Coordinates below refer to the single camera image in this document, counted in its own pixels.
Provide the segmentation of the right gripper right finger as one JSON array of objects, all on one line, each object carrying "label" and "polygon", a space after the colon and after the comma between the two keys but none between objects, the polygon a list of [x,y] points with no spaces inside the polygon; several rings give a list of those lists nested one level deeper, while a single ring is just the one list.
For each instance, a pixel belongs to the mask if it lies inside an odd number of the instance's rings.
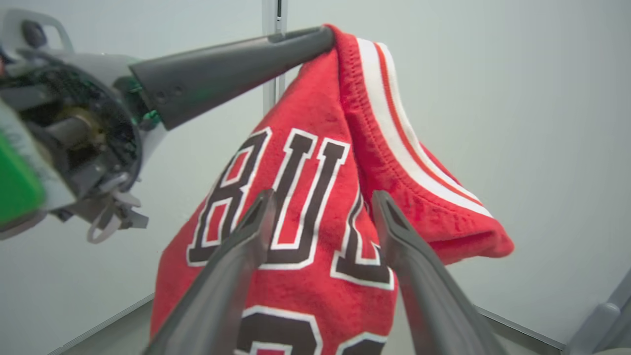
[{"label": "right gripper right finger", "polygon": [[399,285],[418,355],[504,355],[491,326],[386,191],[372,214],[386,264]]}]

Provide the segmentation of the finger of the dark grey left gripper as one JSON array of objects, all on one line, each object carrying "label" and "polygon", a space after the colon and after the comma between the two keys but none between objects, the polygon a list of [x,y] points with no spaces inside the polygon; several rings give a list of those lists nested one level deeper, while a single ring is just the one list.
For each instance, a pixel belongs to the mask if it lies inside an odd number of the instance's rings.
[{"label": "finger of the dark grey left gripper", "polygon": [[171,131],[333,46],[333,29],[320,26],[149,59],[129,69]]}]

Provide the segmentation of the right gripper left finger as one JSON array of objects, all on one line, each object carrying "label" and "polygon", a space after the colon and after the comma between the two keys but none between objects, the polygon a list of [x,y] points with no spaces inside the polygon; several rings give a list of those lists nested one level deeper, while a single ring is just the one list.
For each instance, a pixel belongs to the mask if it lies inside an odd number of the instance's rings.
[{"label": "right gripper left finger", "polygon": [[277,199],[262,191],[228,239],[212,254],[146,355],[232,355],[252,276],[267,259]]}]

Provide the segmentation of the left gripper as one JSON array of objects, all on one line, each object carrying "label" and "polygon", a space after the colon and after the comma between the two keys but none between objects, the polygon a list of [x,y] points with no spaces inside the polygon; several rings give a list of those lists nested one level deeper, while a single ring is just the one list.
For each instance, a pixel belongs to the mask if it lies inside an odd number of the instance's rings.
[{"label": "left gripper", "polygon": [[98,244],[145,229],[132,186],[166,130],[133,58],[81,54],[52,16],[1,10],[1,238],[49,215],[89,224]]}]

